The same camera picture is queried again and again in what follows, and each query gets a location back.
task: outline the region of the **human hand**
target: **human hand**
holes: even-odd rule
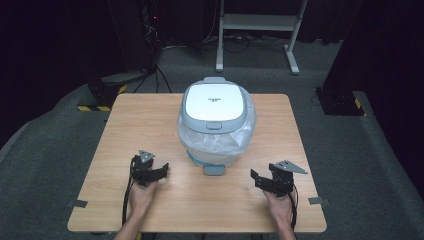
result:
[[[131,213],[116,234],[115,240],[136,238],[143,217],[152,203],[153,193],[157,185],[158,181],[150,183],[148,187],[140,186],[137,182],[134,182],[129,195]]]
[[[157,185],[158,181],[150,183],[148,187],[140,186],[137,182],[133,184],[129,195],[132,215],[143,217],[152,203],[153,193]]]
[[[268,207],[274,219],[280,239],[296,239],[291,221],[293,216],[293,205],[288,194],[282,197],[276,197],[273,193],[263,191],[268,201]]]

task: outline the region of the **wooden table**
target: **wooden table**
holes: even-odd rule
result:
[[[283,94],[252,94],[256,130],[248,149],[223,176],[206,176],[179,141],[177,116],[182,94],[121,94],[118,96],[93,157],[68,228],[111,232],[121,227],[122,202],[131,158],[139,149],[156,155],[153,168],[169,163],[142,232],[275,232],[262,190],[250,169],[271,178],[269,163],[289,160],[308,171],[294,174],[299,191],[296,232],[323,232],[325,218],[293,116]]]

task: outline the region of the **wrist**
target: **wrist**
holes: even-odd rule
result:
[[[278,227],[291,228],[291,213],[281,213],[278,210],[272,211],[272,216]]]
[[[294,240],[296,239],[294,231],[290,224],[278,225],[278,235],[281,240]]]
[[[131,213],[129,217],[135,218],[135,219],[142,219],[144,215],[146,214],[146,208],[144,207],[135,207],[131,209]]]

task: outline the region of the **power cord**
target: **power cord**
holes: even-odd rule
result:
[[[215,0],[215,11],[213,13],[212,27],[211,27],[211,30],[209,31],[208,36],[205,39],[203,39],[203,43],[205,43],[205,41],[208,40],[209,36],[212,34],[213,28],[215,27],[215,19],[216,19],[216,9],[217,9],[217,6],[218,6],[218,0]]]
[[[168,88],[168,91],[169,91],[170,93],[172,93],[171,87],[169,86],[169,83],[168,83],[168,79],[166,79],[165,74],[163,74],[162,70],[160,70],[160,68],[159,68],[159,66],[158,66],[157,64],[156,64],[156,66],[155,66],[155,80],[156,80],[156,90],[155,90],[155,92],[156,92],[156,93],[158,93],[158,92],[159,92],[159,79],[158,79],[158,73],[157,73],[157,71],[159,71],[159,73],[162,75],[163,80],[165,81],[166,86],[167,86],[167,88]],[[140,82],[140,84],[136,87],[136,89],[133,91],[133,93],[136,93],[136,92],[137,92],[137,90],[141,87],[141,85],[143,85],[143,83],[146,81],[146,79],[147,79],[147,78],[143,78],[143,80],[142,80],[142,81]]]
[[[207,41],[204,42],[203,50],[216,50],[216,45],[218,37],[210,37]],[[284,45],[288,39],[283,38],[253,38],[248,36],[246,33],[233,33],[230,36],[224,36],[223,39],[225,42],[231,42],[234,44],[242,44],[244,47],[239,50],[234,50],[232,47],[223,46],[224,50],[231,53],[241,53],[245,50],[247,50],[249,47],[272,47],[272,46],[279,46]],[[269,43],[259,43],[263,42],[264,40],[270,41]]]
[[[127,221],[128,198],[130,196],[131,188],[135,183],[135,181],[132,179],[132,169],[134,167],[134,164],[135,164],[135,159],[133,158],[130,163],[130,174],[129,174],[127,189],[125,190],[124,202],[122,206],[122,225],[124,225],[125,222]]]
[[[297,205],[299,204],[299,193],[297,191],[296,185],[293,184],[293,187],[294,187],[294,190],[296,191],[296,203],[294,202],[293,196],[291,194],[289,194],[289,197],[292,203],[292,214],[293,214],[291,227],[294,230],[294,227],[296,226],[296,220],[297,220]]]

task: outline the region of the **black curtain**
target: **black curtain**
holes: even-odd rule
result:
[[[420,0],[364,0],[323,85],[364,91],[396,157],[424,196],[424,15]]]
[[[345,39],[362,0],[309,0],[298,40],[324,44]]]
[[[162,12],[160,21],[164,41],[179,42],[201,49],[203,46],[203,1],[160,0],[160,3]]]
[[[84,84],[67,47],[64,1],[0,1],[0,147]]]

